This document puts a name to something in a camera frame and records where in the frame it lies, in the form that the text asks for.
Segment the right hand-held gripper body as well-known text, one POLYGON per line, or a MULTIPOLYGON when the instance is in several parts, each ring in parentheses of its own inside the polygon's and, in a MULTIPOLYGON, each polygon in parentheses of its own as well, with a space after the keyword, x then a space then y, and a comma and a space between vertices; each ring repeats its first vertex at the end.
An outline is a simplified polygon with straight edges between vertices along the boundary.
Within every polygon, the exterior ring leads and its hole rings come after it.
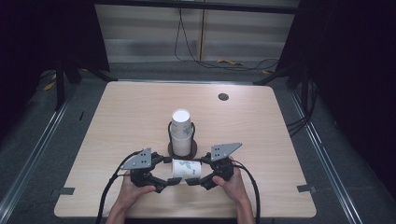
POLYGON ((210 175, 222 177, 229 180, 233 175, 233 162, 230 155, 242 146, 242 143, 230 143, 214 145, 211 147, 211 157, 214 162, 214 169, 210 175))

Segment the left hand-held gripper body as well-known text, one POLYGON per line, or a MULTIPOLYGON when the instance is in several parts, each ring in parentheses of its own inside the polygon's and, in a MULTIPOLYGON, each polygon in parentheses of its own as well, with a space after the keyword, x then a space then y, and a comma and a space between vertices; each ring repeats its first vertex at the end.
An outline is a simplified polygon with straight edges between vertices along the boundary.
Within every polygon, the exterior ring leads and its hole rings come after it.
POLYGON ((152 175, 151 171, 158 163, 163 161, 163 156, 152 152, 150 147, 134 152, 120 166, 121 170, 129 170, 131 181, 139 188, 154 186, 163 188, 164 181, 152 175))

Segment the dark round cup holder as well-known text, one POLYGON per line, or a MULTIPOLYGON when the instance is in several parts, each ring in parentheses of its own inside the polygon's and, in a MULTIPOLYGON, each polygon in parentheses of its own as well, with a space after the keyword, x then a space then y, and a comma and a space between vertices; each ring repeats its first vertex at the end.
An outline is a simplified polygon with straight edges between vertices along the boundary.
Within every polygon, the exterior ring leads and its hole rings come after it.
POLYGON ((178 140, 178 139, 174 140, 174 136, 171 134, 171 124, 172 124, 172 122, 169 122, 169 124, 168 124, 169 143, 167 146, 167 152, 168 152, 169 156, 171 158, 175 158, 178 160, 192 160, 196 156, 197 148, 198 148, 197 143, 194 140, 194 135, 195 135, 194 123, 191 124, 191 127, 192 127, 191 136, 185 140, 185 142, 189 143, 189 145, 190 145, 189 153, 187 155, 183 155, 183 156, 177 155, 175 152, 174 142, 176 142, 177 145, 180 147, 182 145, 182 140, 178 140))

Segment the printed single paper cup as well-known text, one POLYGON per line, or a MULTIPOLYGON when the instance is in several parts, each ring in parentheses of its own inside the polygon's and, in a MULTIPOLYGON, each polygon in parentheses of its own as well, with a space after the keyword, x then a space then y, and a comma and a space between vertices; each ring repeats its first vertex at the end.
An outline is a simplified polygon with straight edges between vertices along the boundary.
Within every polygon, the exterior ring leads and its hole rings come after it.
POLYGON ((198 161, 172 161, 172 177, 181 177, 182 179, 200 178, 202 165, 198 161))

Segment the stack of white paper cups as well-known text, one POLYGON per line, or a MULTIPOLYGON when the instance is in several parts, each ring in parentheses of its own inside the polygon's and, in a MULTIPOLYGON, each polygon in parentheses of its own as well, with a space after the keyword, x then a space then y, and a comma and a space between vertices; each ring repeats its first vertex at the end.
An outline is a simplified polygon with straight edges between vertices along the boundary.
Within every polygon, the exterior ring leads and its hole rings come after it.
POLYGON ((191 153, 191 114, 186 109, 177 109, 172 114, 170 127, 173 152, 179 157, 191 153))

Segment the person's right hand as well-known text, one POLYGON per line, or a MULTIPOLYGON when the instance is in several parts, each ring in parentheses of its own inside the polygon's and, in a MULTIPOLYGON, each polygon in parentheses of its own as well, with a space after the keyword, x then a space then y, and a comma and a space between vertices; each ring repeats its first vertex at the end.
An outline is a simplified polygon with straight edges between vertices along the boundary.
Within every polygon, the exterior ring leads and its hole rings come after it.
POLYGON ((215 175, 212 180, 222 187, 227 196, 237 205, 250 204, 241 172, 238 168, 233 168, 232 177, 226 181, 222 177, 215 175))

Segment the person's left hand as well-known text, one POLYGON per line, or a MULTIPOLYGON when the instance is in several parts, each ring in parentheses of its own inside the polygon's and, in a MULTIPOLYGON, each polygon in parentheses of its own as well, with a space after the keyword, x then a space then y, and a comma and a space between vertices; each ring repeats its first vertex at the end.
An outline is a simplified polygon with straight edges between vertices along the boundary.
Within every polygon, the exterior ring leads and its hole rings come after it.
POLYGON ((126 213, 138 201, 140 196, 153 192, 155 189, 154 186, 137 187, 131 181, 130 172, 127 171, 123 175, 116 204, 123 213, 126 213))

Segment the black metal stand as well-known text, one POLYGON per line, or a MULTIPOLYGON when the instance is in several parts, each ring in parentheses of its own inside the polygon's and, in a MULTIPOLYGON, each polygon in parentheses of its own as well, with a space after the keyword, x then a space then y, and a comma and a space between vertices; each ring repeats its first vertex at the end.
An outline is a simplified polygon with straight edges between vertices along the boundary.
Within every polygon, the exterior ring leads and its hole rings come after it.
POLYGON ((92 64, 86 63, 79 58, 70 55, 64 55, 56 62, 56 89, 57 89, 57 105, 59 110, 65 103, 65 87, 64 79, 67 78, 71 84, 79 84, 82 80, 78 70, 86 69, 96 77, 101 78, 105 82, 117 81, 116 78, 106 75, 99 69, 93 67, 92 64))
POLYGON ((301 95, 303 96, 303 103, 307 104, 308 99, 308 63, 294 62, 285 67, 277 68, 274 73, 262 80, 253 82, 256 86, 265 86, 271 81, 279 78, 287 77, 286 87, 288 90, 296 90, 301 86, 301 95))

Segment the dark curtain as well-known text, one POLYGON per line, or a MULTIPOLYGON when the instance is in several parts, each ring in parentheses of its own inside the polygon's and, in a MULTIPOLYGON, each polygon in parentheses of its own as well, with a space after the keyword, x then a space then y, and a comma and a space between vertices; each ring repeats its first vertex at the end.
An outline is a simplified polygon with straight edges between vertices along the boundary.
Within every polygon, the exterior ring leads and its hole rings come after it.
POLYGON ((279 65, 294 62, 396 200, 396 0, 300 0, 279 65))
POLYGON ((109 69, 94 0, 0 0, 0 139, 35 93, 42 72, 109 69))

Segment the metal floor rail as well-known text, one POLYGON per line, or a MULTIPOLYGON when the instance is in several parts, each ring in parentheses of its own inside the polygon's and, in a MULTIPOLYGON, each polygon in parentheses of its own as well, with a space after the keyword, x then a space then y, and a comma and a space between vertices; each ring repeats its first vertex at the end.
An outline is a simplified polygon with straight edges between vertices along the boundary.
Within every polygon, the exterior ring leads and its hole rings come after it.
POLYGON ((75 90, 57 106, 57 97, 40 92, 0 148, 0 223, 12 215, 73 100, 75 90))
POLYGON ((296 91, 291 91, 290 95, 299 116, 304 120, 304 128, 312 142, 312 145, 318 155, 323 170, 331 183, 332 190, 338 202, 340 203, 349 224, 363 224, 357 207, 355 206, 353 200, 347 192, 343 181, 341 180, 338 172, 336 171, 335 166, 333 165, 332 160, 326 150, 326 147, 323 145, 323 142, 319 137, 315 125, 312 121, 308 121, 305 118, 306 113, 303 110, 302 100, 300 96, 296 91))

